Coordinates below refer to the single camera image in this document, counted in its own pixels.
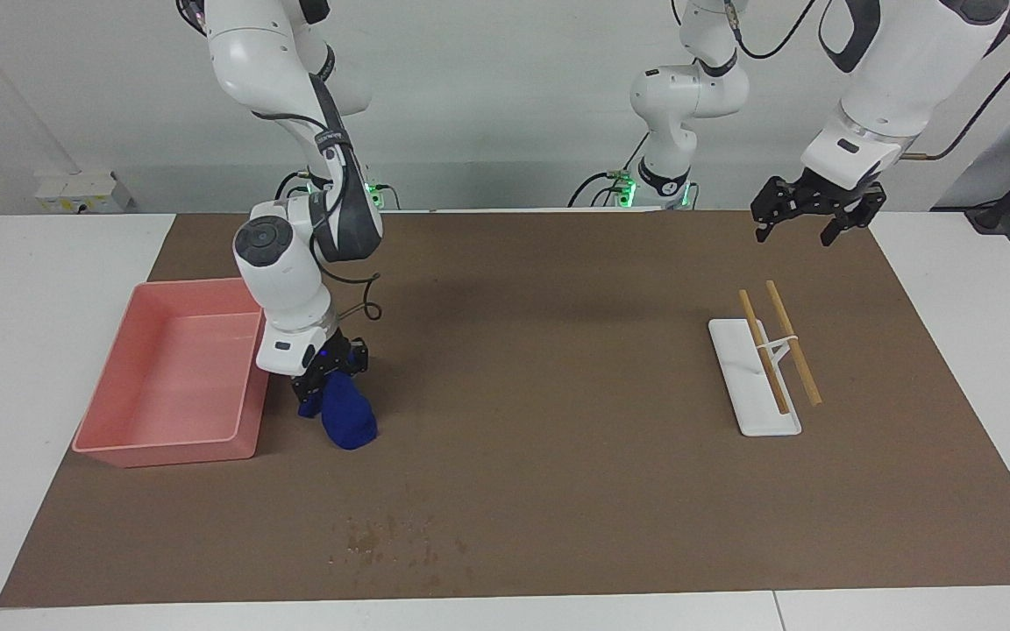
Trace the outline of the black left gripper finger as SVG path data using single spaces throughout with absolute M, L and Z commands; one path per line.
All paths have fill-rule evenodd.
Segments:
M 771 176 L 750 203 L 750 212 L 755 239 L 765 243 L 779 223 L 791 218 L 791 183 L 781 176 Z
M 885 203 L 886 192 L 884 188 L 867 188 L 850 210 L 845 210 L 842 205 L 837 205 L 834 208 L 833 219 L 822 229 L 819 236 L 822 246 L 829 247 L 838 239 L 838 236 L 842 235 L 842 232 L 869 227 Z

